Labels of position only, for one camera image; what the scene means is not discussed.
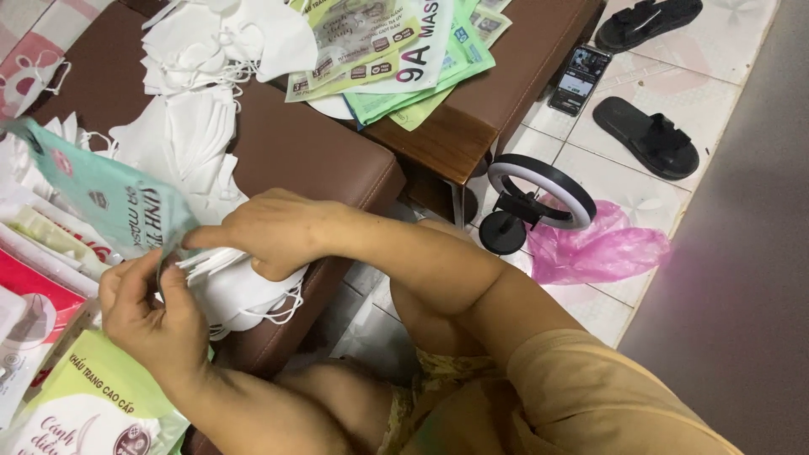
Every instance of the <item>white tiled floor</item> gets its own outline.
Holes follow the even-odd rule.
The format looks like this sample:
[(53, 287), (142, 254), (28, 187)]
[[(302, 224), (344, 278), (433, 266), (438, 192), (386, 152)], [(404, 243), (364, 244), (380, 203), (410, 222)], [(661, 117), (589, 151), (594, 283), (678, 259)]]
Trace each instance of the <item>white tiled floor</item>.
[[(611, 0), (602, 20), (635, 1)], [(687, 27), (616, 55), (578, 117), (549, 108), (546, 92), (523, 119), (506, 153), (551, 163), (578, 181), (594, 199), (620, 205), (635, 226), (661, 229), (672, 236), (710, 163), (710, 154), (722, 136), (777, 9), (777, 0), (703, 3), (704, 10)], [(663, 181), (648, 173), (594, 123), (593, 108), (608, 96), (620, 96), (647, 114), (660, 112), (672, 119), (700, 152), (697, 172), (677, 182)], [(520, 185), (526, 191), (536, 189), (527, 182)], [(480, 202), (480, 213), (467, 232), (479, 244), (477, 226), (491, 212), (498, 196), (485, 177), (472, 179), (468, 186)], [(397, 205), (389, 216), (414, 221), (421, 215)], [(531, 273), (533, 256), (527, 246), (502, 259)], [(652, 270), (618, 283), (543, 288), (586, 329), (616, 346), (653, 274)], [(388, 277), (367, 265), (356, 265), (346, 282), (337, 307), (354, 311), (356, 316), (339, 342), (332, 341), (337, 345), (332, 354), (354, 355), (376, 366), (383, 376), (405, 381), (416, 364), (409, 337), (393, 308)], [(357, 296), (366, 297), (358, 312)], [(344, 317), (337, 319), (339, 324), (322, 325), (335, 328), (345, 324)]]

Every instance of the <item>black slide sandal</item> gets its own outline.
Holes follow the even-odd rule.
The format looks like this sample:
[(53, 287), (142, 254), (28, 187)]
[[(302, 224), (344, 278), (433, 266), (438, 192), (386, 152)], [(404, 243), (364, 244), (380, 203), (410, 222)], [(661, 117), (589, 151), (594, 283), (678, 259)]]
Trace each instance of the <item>black slide sandal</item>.
[(690, 24), (701, 11), (702, 0), (643, 0), (607, 19), (595, 34), (595, 45), (612, 53), (624, 52)]
[(682, 180), (700, 165), (691, 138), (683, 130), (675, 130), (674, 123), (661, 113), (650, 117), (623, 98), (610, 96), (595, 106), (593, 119), (660, 178)]

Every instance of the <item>phone screen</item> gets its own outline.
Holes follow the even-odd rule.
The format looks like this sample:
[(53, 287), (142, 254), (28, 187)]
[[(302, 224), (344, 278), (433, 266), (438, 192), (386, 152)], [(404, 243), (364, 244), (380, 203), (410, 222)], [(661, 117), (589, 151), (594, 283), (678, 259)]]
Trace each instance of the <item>phone screen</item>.
[(570, 115), (578, 114), (595, 85), (604, 75), (611, 58), (608, 54), (579, 47), (553, 93), (550, 105)]

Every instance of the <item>light green packaging bag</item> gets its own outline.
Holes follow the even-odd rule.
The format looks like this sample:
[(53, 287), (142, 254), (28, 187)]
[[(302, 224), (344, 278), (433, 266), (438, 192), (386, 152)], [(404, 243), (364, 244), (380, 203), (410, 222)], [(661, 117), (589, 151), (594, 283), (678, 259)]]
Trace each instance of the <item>light green packaging bag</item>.
[(85, 331), (0, 434), (0, 453), (166, 455), (186, 428), (144, 367)]
[(344, 93), (357, 119), (363, 125), (379, 120), (391, 111), (448, 89), (458, 82), (494, 67), (494, 57), (472, 31), (469, 17), (465, 16), (464, 5), (455, 2), (450, 41), (447, 55), (441, 68), (438, 84), (435, 87), (409, 93), (391, 95), (371, 95), (365, 93)]
[(125, 259), (171, 252), (199, 225), (182, 193), (149, 174), (81, 150), (28, 117), (0, 122), (20, 137), (45, 180)]

